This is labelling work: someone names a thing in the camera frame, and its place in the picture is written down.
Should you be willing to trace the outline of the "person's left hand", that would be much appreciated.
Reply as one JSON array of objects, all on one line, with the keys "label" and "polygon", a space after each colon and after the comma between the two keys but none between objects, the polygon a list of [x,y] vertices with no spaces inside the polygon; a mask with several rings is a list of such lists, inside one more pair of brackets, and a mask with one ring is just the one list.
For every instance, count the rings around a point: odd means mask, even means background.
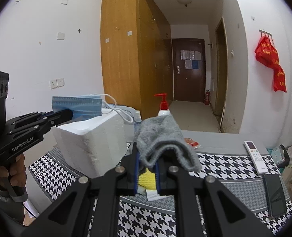
[{"label": "person's left hand", "polygon": [[27,181],[26,167],[24,165],[24,154],[21,154],[15,159],[9,170],[4,166],[0,166],[0,186],[5,189],[4,179],[11,176],[10,183],[12,186],[24,187]]}]

